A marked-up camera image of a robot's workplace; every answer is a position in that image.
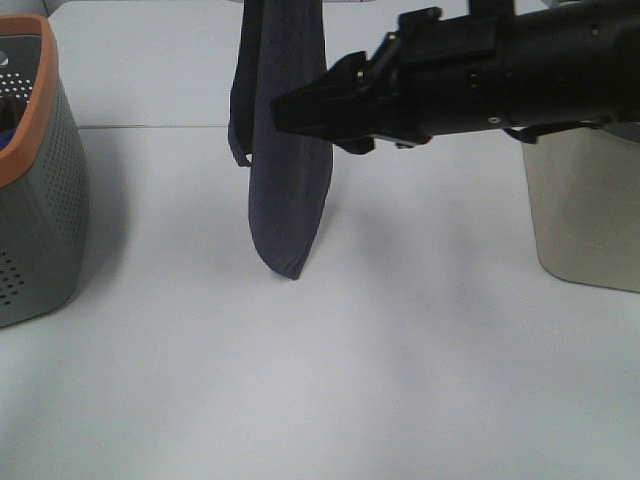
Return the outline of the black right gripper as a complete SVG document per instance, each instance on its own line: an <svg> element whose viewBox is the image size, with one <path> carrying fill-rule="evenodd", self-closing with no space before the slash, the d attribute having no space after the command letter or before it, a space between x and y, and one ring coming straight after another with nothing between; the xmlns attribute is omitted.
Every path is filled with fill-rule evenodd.
<svg viewBox="0 0 640 480"><path fill-rule="evenodd" d="M270 103L277 131L367 154L375 141L412 148L433 137L505 126L505 12L439 8L399 16L372 55L342 57Z"/></svg>

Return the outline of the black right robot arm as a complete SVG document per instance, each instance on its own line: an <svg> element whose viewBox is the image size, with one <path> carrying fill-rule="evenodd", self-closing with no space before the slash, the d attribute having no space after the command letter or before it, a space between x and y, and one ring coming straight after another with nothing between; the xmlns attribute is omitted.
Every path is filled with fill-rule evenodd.
<svg viewBox="0 0 640 480"><path fill-rule="evenodd" d="M538 131L639 118L639 5L580 1L517 14L473 1L398 19L400 46L364 114L368 136L421 145L439 135Z"/></svg>

